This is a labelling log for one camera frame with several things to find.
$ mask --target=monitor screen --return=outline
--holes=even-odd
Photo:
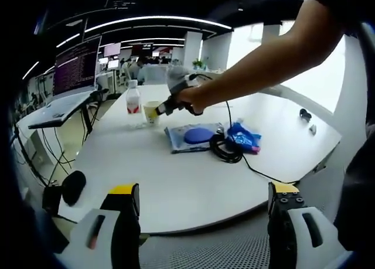
[[[108,70],[109,69],[114,69],[118,68],[118,59],[117,60],[112,60],[108,62]]]
[[[100,38],[82,42],[56,56],[53,95],[93,86]]]
[[[104,57],[117,55],[120,53],[121,42],[107,45],[104,47]]]
[[[99,58],[99,64],[107,64],[108,63],[108,57]]]

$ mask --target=water bottle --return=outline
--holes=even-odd
[[[126,96],[128,114],[138,114],[142,110],[141,94],[137,89],[137,84],[137,80],[129,81],[129,89]]]

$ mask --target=window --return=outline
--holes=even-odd
[[[227,69],[259,47],[262,35],[263,23],[234,29],[229,46]]]
[[[280,35],[287,33],[294,22],[284,22]],[[342,37],[331,55],[318,67],[282,83],[334,113],[339,101],[345,71],[345,39]]]

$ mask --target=black cable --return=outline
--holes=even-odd
[[[13,149],[14,149],[14,151],[17,153],[17,155],[20,156],[20,157],[22,158],[22,155],[16,150],[16,148],[13,147]],[[16,162],[19,163],[20,165],[26,165],[26,164],[27,164],[26,161],[25,161],[25,162],[20,162],[20,161],[19,161],[19,158],[18,158],[17,155],[15,155],[15,160],[16,160]]]
[[[57,163],[62,167],[62,169],[63,169],[63,170],[65,171],[65,173],[68,175],[68,174],[69,174],[68,171],[66,171],[66,169],[64,168],[64,166],[60,163],[60,161],[58,160],[58,158],[57,158],[57,157],[54,155],[54,153],[52,152],[51,146],[50,146],[49,143],[48,143],[48,140],[47,140],[47,137],[46,137],[46,134],[45,134],[45,131],[44,131],[43,128],[42,128],[42,135],[43,135],[43,141],[44,141],[44,143],[45,143],[45,145],[46,145],[47,150],[51,153],[51,155],[55,158],[55,160],[57,161]],[[51,175],[51,177],[50,177],[49,180],[48,180],[48,184],[50,183],[51,179],[52,179],[52,175]]]
[[[83,137],[82,137],[82,146],[83,146],[83,142],[84,142],[85,137],[86,137],[86,127],[84,126],[82,111],[80,111],[80,112],[81,112],[81,121],[82,121],[82,126],[83,126]]]
[[[65,165],[65,164],[69,164],[71,162],[74,162],[76,159],[71,159],[70,161],[66,161],[66,162],[62,162],[60,161],[61,164]]]
[[[66,217],[64,217],[64,216],[59,215],[59,214],[55,215],[55,217],[56,217],[56,218],[64,219],[64,220],[69,221],[69,222],[72,222],[72,223],[74,223],[74,224],[77,224],[77,222],[72,221],[72,220],[70,220],[70,219],[68,219],[68,218],[66,218]]]
[[[23,155],[23,158],[25,159],[26,163],[29,165],[32,175],[34,177],[38,178],[38,180],[43,184],[44,187],[48,187],[48,184],[43,180],[43,176],[38,172],[38,170],[35,168],[33,162],[30,160],[29,155],[27,154],[27,152],[25,150],[25,147],[23,146],[23,143],[22,143],[21,138],[19,136],[19,129],[18,129],[17,126],[15,126],[14,131],[15,131],[17,140],[19,142],[19,146],[21,148],[21,153]]]
[[[100,121],[97,117],[95,117],[95,115],[93,114],[93,112],[91,110],[90,110],[90,114],[91,114],[93,119],[95,119],[96,121]]]
[[[19,126],[17,126],[18,130],[21,132],[21,134],[23,135],[23,137],[25,137],[25,139],[27,139],[26,135],[23,133],[23,131],[19,128]],[[29,154],[30,153],[30,147],[27,146],[27,153]]]
[[[64,155],[64,152],[63,152],[63,147],[61,146],[61,143],[59,141],[59,138],[57,137],[57,132],[56,132],[56,127],[53,128],[54,130],[54,135],[56,136],[56,140],[57,140],[57,143],[59,143],[59,147],[60,147],[60,151],[61,151],[61,156],[65,159],[66,163],[69,165],[69,167],[71,168],[71,164],[70,164],[70,161],[68,161],[68,159],[65,157]]]
[[[203,77],[206,77],[208,78],[209,80],[212,80],[211,77],[209,76],[206,76],[205,74],[196,74],[197,76],[203,76]],[[231,112],[230,112],[230,107],[229,107],[229,104],[228,102],[226,101],[226,105],[227,105],[227,108],[228,108],[228,115],[229,115],[229,127],[230,127],[230,130],[232,129],[232,116],[231,116]],[[233,136],[230,134],[231,138],[232,138],[232,141],[229,141],[229,140],[226,140],[225,139],[225,136],[224,136],[224,133],[220,133],[220,134],[215,134],[212,136],[212,138],[210,139],[210,149],[211,151],[216,155],[218,156],[223,162],[227,162],[229,164],[236,164],[238,163],[241,159],[244,159],[245,160],[245,163],[247,165],[247,167],[259,174],[259,175],[262,175],[270,180],[274,180],[274,181],[277,181],[279,183],[283,183],[283,184],[293,184],[293,183],[297,183],[298,181],[292,181],[292,182],[283,182],[281,180],[278,180],[276,178],[273,178],[269,175],[266,175],[254,168],[251,167],[251,165],[248,163],[247,161],[247,158],[245,157],[244,153],[243,153],[243,149],[241,146],[239,146],[239,144],[237,144],[233,138]],[[228,151],[225,151],[223,149],[220,148],[220,146],[222,145],[226,145],[226,148],[231,151],[231,152],[228,152]]]
[[[99,93],[99,101],[98,101],[98,107],[96,108],[96,111],[93,115],[93,119],[91,120],[91,126],[93,127],[94,126],[94,123],[95,123],[95,120],[98,120],[97,116],[98,116],[98,112],[99,112],[99,108],[100,106],[102,105],[102,98],[103,98],[103,94],[102,93]]]

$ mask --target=ceiling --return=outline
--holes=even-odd
[[[32,77],[43,73],[54,63],[56,53],[78,43],[77,34],[86,23],[92,27],[140,16],[184,16],[203,19],[236,28],[256,22],[280,23],[294,19],[302,0],[40,0],[30,5],[30,12],[23,16],[23,32],[30,34],[23,43],[24,59],[20,75],[36,62],[40,63],[29,73]],[[35,22],[39,18],[39,34],[32,36]],[[82,20],[74,26],[66,24]],[[207,39],[232,29],[205,22],[176,19],[140,19],[113,23],[91,31],[85,38],[102,34],[101,44],[145,38],[184,38],[188,30],[202,32]],[[76,38],[62,44],[65,40]],[[154,43],[183,43],[183,41],[156,40]]]

